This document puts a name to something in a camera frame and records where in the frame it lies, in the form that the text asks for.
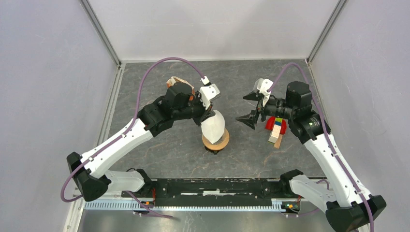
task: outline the wooden stand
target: wooden stand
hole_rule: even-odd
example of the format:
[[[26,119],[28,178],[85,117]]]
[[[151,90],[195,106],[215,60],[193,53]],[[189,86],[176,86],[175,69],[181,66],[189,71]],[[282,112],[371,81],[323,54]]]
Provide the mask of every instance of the wooden stand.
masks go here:
[[[225,128],[225,131],[222,135],[222,137],[214,144],[212,144],[211,142],[209,142],[203,135],[202,135],[202,142],[204,143],[204,145],[209,149],[209,150],[213,150],[213,151],[220,151],[222,149],[224,149],[229,142],[229,132],[228,130]]]

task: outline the red block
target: red block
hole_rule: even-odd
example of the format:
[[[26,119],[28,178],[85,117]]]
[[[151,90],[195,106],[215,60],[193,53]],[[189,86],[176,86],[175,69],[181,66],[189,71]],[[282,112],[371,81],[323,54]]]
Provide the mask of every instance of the red block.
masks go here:
[[[273,130],[273,124],[275,123],[275,117],[270,117],[265,125],[265,129],[267,130]],[[286,129],[288,128],[288,125],[286,124],[285,120],[282,120],[282,128],[280,129],[280,134],[285,134]]]

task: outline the wooden block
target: wooden block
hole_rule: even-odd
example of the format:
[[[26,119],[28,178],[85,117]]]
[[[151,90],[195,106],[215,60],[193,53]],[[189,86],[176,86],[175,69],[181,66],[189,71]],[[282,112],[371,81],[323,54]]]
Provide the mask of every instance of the wooden block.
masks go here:
[[[270,133],[268,141],[271,143],[276,143],[280,135],[280,126],[279,125],[274,125],[272,132]]]
[[[279,149],[280,142],[282,142],[282,137],[283,137],[283,134],[280,134],[278,140],[276,140],[276,143],[273,145],[274,148]]]

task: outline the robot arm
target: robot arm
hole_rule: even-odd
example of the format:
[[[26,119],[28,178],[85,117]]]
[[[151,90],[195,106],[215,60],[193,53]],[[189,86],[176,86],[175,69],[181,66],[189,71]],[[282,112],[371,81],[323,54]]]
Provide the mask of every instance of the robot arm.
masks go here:
[[[143,171],[114,172],[108,169],[140,144],[171,128],[174,121],[192,118],[200,126],[212,117],[221,117],[212,111],[212,101],[220,95],[218,87],[211,84],[207,78],[203,82],[205,86],[195,94],[192,93],[190,85],[175,83],[167,89],[164,96],[158,97],[138,112],[139,117],[128,133],[125,134],[125,131],[129,129],[132,120],[98,147],[82,155],[73,152],[67,157],[70,172],[89,160],[73,177],[85,201],[93,201],[111,191],[138,191],[149,180]],[[122,139],[94,159],[91,157],[119,136],[122,136]]]
[[[254,90],[243,97],[245,100],[258,101],[256,109],[236,120],[255,129],[259,115],[261,115],[261,121],[266,120],[267,116],[288,119],[291,132],[312,153],[333,188],[333,191],[326,190],[309,180],[301,171],[293,170],[280,177],[285,192],[301,195],[315,204],[326,213],[329,223],[337,232],[349,231],[369,223],[366,208],[359,196],[360,193],[364,195],[373,217],[376,218],[386,207],[386,202],[382,196],[371,195],[344,159],[333,135],[329,134],[337,156],[332,153],[325,138],[320,117],[312,111],[312,93],[308,84],[289,83],[285,99],[276,99],[270,95],[267,90],[271,85],[272,82],[268,79],[256,81]],[[356,192],[349,177],[338,163],[337,157],[360,187],[360,193]]]

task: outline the gray speckled surface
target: gray speckled surface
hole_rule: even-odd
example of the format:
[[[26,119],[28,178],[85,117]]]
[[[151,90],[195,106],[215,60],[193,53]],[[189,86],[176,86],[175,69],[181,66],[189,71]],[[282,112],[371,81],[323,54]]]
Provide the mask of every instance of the gray speckled surface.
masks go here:
[[[288,62],[300,64],[311,79],[303,60],[235,60],[199,61],[198,68],[215,83],[221,97],[214,101],[214,109],[225,117],[230,141],[225,149],[213,155],[204,149],[201,128],[192,120],[177,121],[174,126],[150,141],[138,146],[115,163],[111,170],[125,171],[130,167],[144,169],[151,178],[185,177],[279,177],[282,173],[299,169],[308,176],[324,176],[314,157],[290,131],[285,134],[280,149],[267,142],[269,131],[258,122],[256,131],[235,121],[248,114],[254,102],[242,99],[252,91],[258,78],[273,80]],[[150,63],[129,63],[125,66],[120,92],[111,124],[110,136],[123,128],[135,112],[140,80]],[[165,94],[166,81],[178,76],[196,87],[202,86],[200,76],[182,62],[158,65],[144,82],[141,107]],[[288,69],[275,86],[273,94],[283,98],[286,86],[302,80],[294,67]]]

